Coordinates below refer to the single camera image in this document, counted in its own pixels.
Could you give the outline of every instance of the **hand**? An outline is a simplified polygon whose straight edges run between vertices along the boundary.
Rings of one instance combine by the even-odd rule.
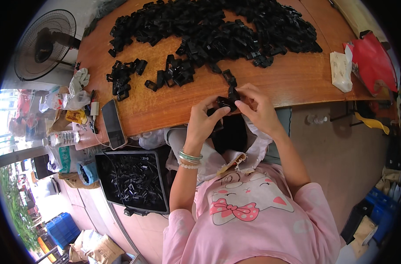
[[[210,96],[204,99],[197,105],[192,106],[190,112],[190,121],[187,126],[186,143],[184,144],[184,152],[192,155],[188,152],[201,152],[202,144],[209,137],[214,129],[215,124],[226,114],[230,112],[228,106],[220,108],[215,111],[210,117],[206,115],[208,106],[211,105],[217,99],[217,95]]]
[[[256,101],[256,111],[252,110],[242,101],[236,101],[235,105],[246,115],[253,124],[262,132],[271,137],[278,137],[281,133],[285,133],[283,126],[278,120],[277,113],[271,100],[259,90],[256,86],[247,83],[240,88],[236,88],[240,95],[244,95]]]

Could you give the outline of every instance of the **blue plastic crate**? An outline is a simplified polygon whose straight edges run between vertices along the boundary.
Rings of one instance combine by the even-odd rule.
[[[61,213],[51,219],[46,228],[48,234],[63,249],[80,234],[80,230],[69,213]]]
[[[375,187],[367,194],[366,200],[374,205],[371,219],[378,225],[378,230],[373,238],[377,243],[381,243],[388,231],[393,228],[398,203]]]
[[[64,220],[73,237],[77,237],[78,235],[80,235],[80,229],[77,227],[76,223],[69,213],[61,213],[59,214],[59,217]]]

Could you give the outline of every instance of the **electric fan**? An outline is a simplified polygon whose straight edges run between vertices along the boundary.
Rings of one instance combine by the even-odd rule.
[[[76,20],[63,9],[38,18],[20,40],[14,58],[14,71],[22,81],[34,81],[47,75],[62,61],[70,48],[79,49],[75,38]]]

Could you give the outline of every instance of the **tiled floor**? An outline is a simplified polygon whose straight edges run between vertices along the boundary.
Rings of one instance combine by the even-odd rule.
[[[312,181],[318,182],[328,199],[339,232],[358,203],[381,177],[388,138],[382,130],[365,125],[349,127],[354,117],[322,125],[306,125],[308,114],[336,117],[345,111],[344,103],[323,103],[293,107],[291,139],[300,153]],[[95,228],[111,236],[126,252],[133,253],[115,223],[100,189],[79,190],[66,187],[79,228]],[[115,211],[134,244],[150,264],[162,259],[162,231],[168,220],[158,214],[147,216]]]

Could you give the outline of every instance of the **woman's left hand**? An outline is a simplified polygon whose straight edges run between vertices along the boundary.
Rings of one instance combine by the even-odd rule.
[[[214,114],[208,117],[206,114],[208,106],[211,105],[216,99],[217,95],[213,95],[204,99],[197,105],[192,106],[192,111],[190,112],[190,121],[189,125],[187,126],[186,143],[184,145],[185,151],[200,153],[202,144],[212,133],[215,124],[230,112],[230,108],[226,106],[216,110]]]

